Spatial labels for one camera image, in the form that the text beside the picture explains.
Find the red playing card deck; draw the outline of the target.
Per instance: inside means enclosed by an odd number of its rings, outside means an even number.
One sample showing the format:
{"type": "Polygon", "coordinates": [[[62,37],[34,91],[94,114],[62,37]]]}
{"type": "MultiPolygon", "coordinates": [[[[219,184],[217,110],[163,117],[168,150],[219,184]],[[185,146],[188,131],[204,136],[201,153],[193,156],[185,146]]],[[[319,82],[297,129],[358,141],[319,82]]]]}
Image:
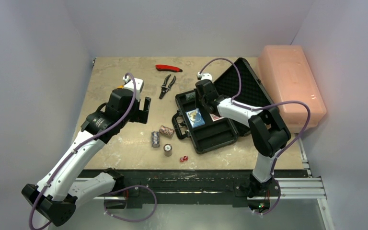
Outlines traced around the red playing card deck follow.
{"type": "Polygon", "coordinates": [[[214,114],[210,114],[210,117],[211,117],[211,120],[213,122],[224,119],[223,117],[220,117],[220,116],[217,116],[217,115],[214,115],[214,114]]]}

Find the brown 100 chip stack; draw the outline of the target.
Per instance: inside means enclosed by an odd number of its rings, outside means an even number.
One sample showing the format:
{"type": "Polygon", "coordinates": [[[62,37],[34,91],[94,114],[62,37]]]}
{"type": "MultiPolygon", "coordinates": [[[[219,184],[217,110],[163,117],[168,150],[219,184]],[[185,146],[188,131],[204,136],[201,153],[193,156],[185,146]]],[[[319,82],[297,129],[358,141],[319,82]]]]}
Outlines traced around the brown 100 chip stack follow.
{"type": "Polygon", "coordinates": [[[170,157],[172,155],[172,145],[171,144],[165,144],[163,146],[164,155],[166,157],[170,157]]]}

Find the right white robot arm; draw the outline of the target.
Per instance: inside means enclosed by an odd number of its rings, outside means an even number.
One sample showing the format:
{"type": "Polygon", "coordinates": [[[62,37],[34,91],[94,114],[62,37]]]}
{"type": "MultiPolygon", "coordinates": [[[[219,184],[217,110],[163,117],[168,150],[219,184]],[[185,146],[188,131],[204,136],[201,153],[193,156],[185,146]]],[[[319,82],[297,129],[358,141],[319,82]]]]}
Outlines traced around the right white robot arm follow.
{"type": "Polygon", "coordinates": [[[211,80],[200,80],[195,88],[202,107],[208,113],[234,120],[249,128],[258,151],[250,189],[256,195],[263,194],[269,188],[268,181],[273,175],[275,159],[286,149],[291,139],[278,107],[254,107],[219,95],[211,80]]]}

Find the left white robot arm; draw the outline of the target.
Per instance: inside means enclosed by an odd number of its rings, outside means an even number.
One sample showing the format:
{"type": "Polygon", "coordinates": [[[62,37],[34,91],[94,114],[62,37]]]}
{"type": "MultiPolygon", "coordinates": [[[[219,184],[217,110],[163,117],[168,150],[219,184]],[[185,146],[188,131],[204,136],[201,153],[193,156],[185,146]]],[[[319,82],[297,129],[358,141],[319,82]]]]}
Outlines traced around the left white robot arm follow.
{"type": "Polygon", "coordinates": [[[35,211],[48,221],[41,229],[50,224],[61,226],[77,208],[99,195],[118,196],[126,194],[129,189],[138,189],[138,185],[126,186],[124,175],[113,168],[103,170],[81,184],[75,183],[91,158],[128,122],[147,123],[151,98],[145,97],[144,109],[140,110],[137,95],[137,90],[113,90],[108,102],[98,106],[86,117],[74,142],[55,167],[37,184],[25,185],[22,195],[32,206],[29,214],[30,229],[35,229],[35,211]]]}

